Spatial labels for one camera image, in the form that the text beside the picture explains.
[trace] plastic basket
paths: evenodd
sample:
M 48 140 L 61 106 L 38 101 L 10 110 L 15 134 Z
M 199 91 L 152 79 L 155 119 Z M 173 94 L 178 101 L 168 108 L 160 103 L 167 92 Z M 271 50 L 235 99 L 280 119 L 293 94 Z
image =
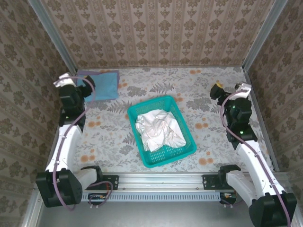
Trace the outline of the plastic basket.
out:
M 164 145 L 162 148 L 154 152 L 144 151 L 141 135 L 137 131 L 135 123 L 137 121 L 138 115 L 145 114 L 151 110 L 156 110 L 156 109 L 172 112 L 172 114 L 174 115 L 174 117 L 176 118 L 179 124 L 183 137 L 186 141 L 186 145 L 184 147 L 172 148 L 170 146 Z M 195 153 L 197 149 L 196 143 L 173 97 L 163 96 L 163 97 L 158 97 L 155 99 L 148 100 L 146 102 L 139 103 L 137 105 L 133 105 L 128 108 L 127 114 L 134 132 L 134 137 L 136 139 L 143 164 L 146 167 L 153 168 L 156 166 L 162 166 Z

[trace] wall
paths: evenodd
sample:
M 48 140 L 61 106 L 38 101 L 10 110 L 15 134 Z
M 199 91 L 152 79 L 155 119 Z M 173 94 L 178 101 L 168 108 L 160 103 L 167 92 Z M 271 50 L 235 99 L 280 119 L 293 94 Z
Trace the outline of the wall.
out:
M 289 0 L 249 76 L 281 171 L 303 204 L 303 1 Z
M 274 0 L 42 0 L 78 68 L 241 65 Z
M 0 226 L 10 227 L 47 162 L 60 107 L 52 82 L 67 68 L 26 1 L 0 8 Z

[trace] table surface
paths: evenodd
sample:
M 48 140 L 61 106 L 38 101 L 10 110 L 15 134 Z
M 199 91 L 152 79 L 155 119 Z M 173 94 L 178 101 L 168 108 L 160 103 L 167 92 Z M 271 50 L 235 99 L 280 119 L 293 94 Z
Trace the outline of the table surface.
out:
M 225 91 L 233 92 L 236 83 L 245 81 L 242 68 L 118 70 L 119 98 L 96 101 L 87 112 L 83 137 L 74 156 L 74 171 L 84 166 L 98 165 L 103 172 L 213 172 L 229 164 L 237 164 L 244 171 L 247 170 L 226 138 L 226 130 L 219 116 L 220 107 L 209 97 L 210 89 L 216 82 Z M 186 158 L 149 169 L 142 163 L 127 109 L 164 95 L 175 98 L 197 144 L 197 151 Z M 252 109 L 250 124 L 271 166 L 255 108 Z

